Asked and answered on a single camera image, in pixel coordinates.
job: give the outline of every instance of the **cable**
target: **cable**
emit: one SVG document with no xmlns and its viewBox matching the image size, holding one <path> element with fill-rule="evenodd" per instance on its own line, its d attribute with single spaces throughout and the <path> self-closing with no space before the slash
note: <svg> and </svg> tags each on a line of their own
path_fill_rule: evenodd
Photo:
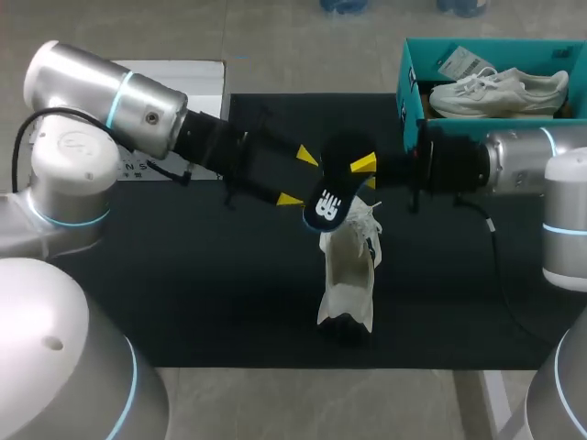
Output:
<svg viewBox="0 0 587 440">
<path fill-rule="evenodd" d="M 491 216 L 487 213 L 487 211 L 485 211 L 483 208 L 481 208 L 476 203 L 464 200 L 460 194 L 455 196 L 454 205 L 455 205 L 455 207 L 458 207 L 458 208 L 459 207 L 469 208 L 472 211 L 475 211 L 476 213 L 481 215 L 485 219 L 485 222 L 487 223 L 487 226 L 489 228 L 489 232 L 491 233 L 491 237 L 492 237 L 493 269 L 495 271 L 495 278 L 497 279 L 497 283 L 499 285 L 499 290 L 500 290 L 500 293 L 502 294 L 502 299 L 504 300 L 505 309 L 507 310 L 507 312 L 510 315 L 510 318 L 512 319 L 514 324 L 520 330 L 522 330 L 524 333 L 526 333 L 529 336 L 532 336 L 534 339 L 541 342 L 542 344 L 548 345 L 549 347 L 555 346 L 557 344 L 556 342 L 549 341 L 545 337 L 542 337 L 542 336 L 534 333 L 527 326 L 525 326 L 524 323 L 522 323 L 514 313 L 514 310 L 512 308 L 512 303 L 510 302 L 509 295 L 507 294 L 507 291 L 504 287 L 504 280 L 502 278 L 502 268 L 501 268 L 501 264 L 500 264 L 500 260 L 499 260 L 499 249 L 497 247 L 497 234 L 496 234 L 495 225 L 493 224 L 493 220 L 492 220 Z"/>
<path fill-rule="evenodd" d="M 158 172 L 161 176 L 165 176 L 168 179 L 179 183 L 182 186 L 187 186 L 192 181 L 192 173 L 189 170 L 183 172 L 183 175 L 175 174 L 173 172 L 167 171 L 164 168 L 157 165 L 155 162 L 151 160 L 147 160 L 147 166 L 151 168 L 153 171 Z"/>
<path fill-rule="evenodd" d="M 94 127 L 98 127 L 100 129 L 104 130 L 112 138 L 112 140 L 114 140 L 117 143 L 117 145 L 119 145 L 120 147 L 122 147 L 124 149 L 127 149 L 131 153 L 133 152 L 133 149 L 129 148 L 127 145 L 125 145 L 125 142 L 122 142 L 120 140 L 120 138 L 118 137 L 118 135 L 111 128 L 108 128 L 105 124 L 98 121 L 96 118 L 94 118 L 94 117 L 92 117 L 92 116 L 90 116 L 80 110 L 75 110 L 73 108 L 67 108 L 67 107 L 52 107 L 52 108 L 44 108 L 42 110 L 38 110 L 35 113 L 33 113 L 31 116 L 29 116 L 27 119 L 25 119 L 25 122 L 23 122 L 21 124 L 20 128 L 18 129 L 17 137 L 15 138 L 15 145 L 12 150 L 12 192 L 13 193 L 16 193 L 18 191 L 18 155 L 20 153 L 20 144 L 22 143 L 22 138 L 25 136 L 25 132 L 27 131 L 27 128 L 33 122 L 35 122 L 37 120 L 37 118 L 39 118 L 41 116 L 53 115 L 53 114 L 77 116 L 77 117 L 83 119 L 84 121 L 86 121 L 87 123 L 92 124 Z"/>
</svg>

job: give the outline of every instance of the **label on shoebox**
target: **label on shoebox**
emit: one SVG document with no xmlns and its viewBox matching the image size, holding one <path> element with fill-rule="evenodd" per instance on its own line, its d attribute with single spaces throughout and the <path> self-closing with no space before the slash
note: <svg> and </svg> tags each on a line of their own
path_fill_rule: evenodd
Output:
<svg viewBox="0 0 587 440">
<path fill-rule="evenodd" d="M 490 62 L 456 44 L 450 45 L 449 50 L 437 61 L 437 66 L 440 73 L 454 81 L 479 73 L 486 67 L 493 67 Z"/>
</svg>

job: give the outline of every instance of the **white sneaker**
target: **white sneaker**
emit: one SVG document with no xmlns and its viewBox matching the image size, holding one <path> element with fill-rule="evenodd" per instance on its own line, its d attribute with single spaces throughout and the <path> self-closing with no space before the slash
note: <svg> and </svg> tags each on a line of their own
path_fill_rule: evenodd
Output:
<svg viewBox="0 0 587 440">
<path fill-rule="evenodd" d="M 368 206 L 355 197 L 345 222 L 334 232 L 320 234 L 327 283 L 318 311 L 319 324 L 349 314 L 369 332 L 373 329 L 375 268 L 382 262 L 382 226 L 373 217 L 378 204 Z"/>
<path fill-rule="evenodd" d="M 518 69 L 498 73 L 486 67 L 479 74 L 435 87 L 429 102 L 444 117 L 547 117 L 562 107 L 568 87 L 565 71 L 533 76 Z"/>
</svg>

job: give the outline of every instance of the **black table surface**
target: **black table surface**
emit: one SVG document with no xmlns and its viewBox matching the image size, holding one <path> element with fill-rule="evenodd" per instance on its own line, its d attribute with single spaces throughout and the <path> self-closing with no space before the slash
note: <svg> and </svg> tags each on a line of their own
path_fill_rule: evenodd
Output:
<svg viewBox="0 0 587 440">
<path fill-rule="evenodd" d="M 267 112 L 277 131 L 315 155 L 341 129 L 401 151 L 392 94 L 234 95 L 244 127 Z M 449 197 L 407 212 L 405 189 L 367 191 L 382 201 L 382 265 L 371 337 L 316 328 L 324 256 L 299 208 L 238 197 L 220 181 L 118 184 L 103 243 L 56 264 L 78 280 L 155 366 L 260 368 L 536 369 L 585 305 L 542 276 L 538 197 L 473 200 L 492 215 L 503 286 L 487 225 Z"/>
</svg>

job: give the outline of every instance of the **teal shoebox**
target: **teal shoebox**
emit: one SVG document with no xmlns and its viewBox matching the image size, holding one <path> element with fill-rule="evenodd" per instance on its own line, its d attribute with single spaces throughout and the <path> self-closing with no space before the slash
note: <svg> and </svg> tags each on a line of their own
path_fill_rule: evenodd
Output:
<svg viewBox="0 0 587 440">
<path fill-rule="evenodd" d="M 464 67 L 449 72 L 447 65 L 455 60 L 456 53 L 465 54 L 460 58 Z M 486 61 L 498 72 L 514 67 L 544 76 L 567 71 L 567 103 L 550 119 L 434 118 L 426 105 L 432 86 L 478 71 Z M 453 80 L 444 74 L 448 72 Z M 442 127 L 449 134 L 481 140 L 498 129 L 587 124 L 587 46 L 585 41 L 576 40 L 408 38 L 397 86 L 397 109 L 406 151 L 415 147 L 420 127 Z"/>
</svg>

